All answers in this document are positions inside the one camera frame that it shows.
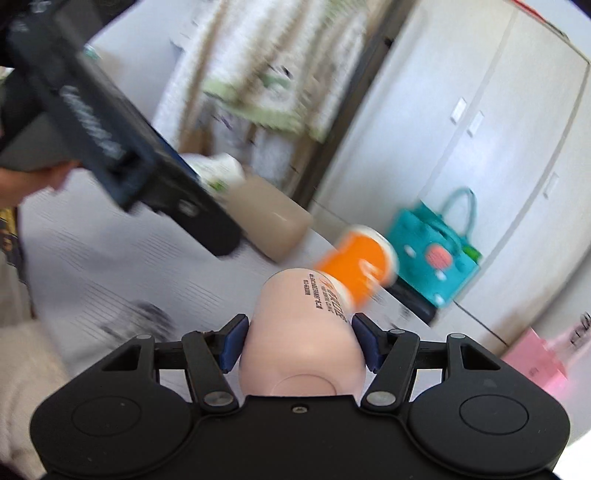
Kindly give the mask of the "person's left hand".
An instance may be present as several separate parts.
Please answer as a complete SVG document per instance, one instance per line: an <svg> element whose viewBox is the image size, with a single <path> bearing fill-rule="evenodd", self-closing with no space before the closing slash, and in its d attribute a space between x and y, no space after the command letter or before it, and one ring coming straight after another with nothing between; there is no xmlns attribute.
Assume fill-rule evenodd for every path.
<svg viewBox="0 0 591 480"><path fill-rule="evenodd" d="M69 161L32 172L2 168L0 171L0 208L17 207L28 196L47 188L59 191L70 173L78 166L78 162Z"/></svg>

